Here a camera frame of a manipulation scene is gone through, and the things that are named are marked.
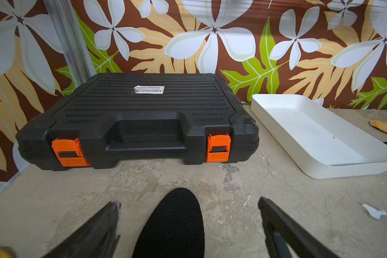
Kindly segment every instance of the paint chip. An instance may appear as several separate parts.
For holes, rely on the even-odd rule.
[[[363,207],[366,208],[370,216],[374,219],[380,219],[381,216],[387,216],[387,212],[381,208],[381,210],[376,210],[368,204],[363,204]]]

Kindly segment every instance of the black plastic case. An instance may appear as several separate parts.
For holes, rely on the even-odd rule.
[[[137,85],[165,90],[135,94]],[[134,158],[202,164],[208,136],[226,134],[229,163],[248,160],[258,148],[258,126],[219,75],[103,73],[30,120],[16,139],[26,161],[65,170],[52,149],[55,139],[79,138],[93,168],[112,168]]]

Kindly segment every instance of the stained floor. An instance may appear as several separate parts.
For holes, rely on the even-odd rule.
[[[374,137],[367,123],[387,111],[333,110]],[[316,180],[295,165],[260,127],[260,147],[246,162],[186,166],[179,159],[122,161],[113,169],[43,171],[30,166],[0,195],[0,245],[19,257],[41,257],[109,200],[122,203],[115,258],[130,257],[146,220],[176,187],[201,205],[206,257],[268,257],[257,208],[272,199],[341,257],[387,257],[387,216],[373,219],[362,204],[387,212],[387,172]]]

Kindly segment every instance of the black pad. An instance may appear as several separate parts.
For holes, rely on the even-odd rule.
[[[176,188],[158,204],[139,235],[133,258],[203,258],[205,233],[195,195]]]

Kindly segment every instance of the case latch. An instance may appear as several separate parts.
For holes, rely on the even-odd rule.
[[[52,142],[52,149],[63,167],[90,166],[83,156],[79,138],[75,140],[56,139]]]
[[[227,162],[231,148],[231,137],[227,135],[209,135],[206,162]]]

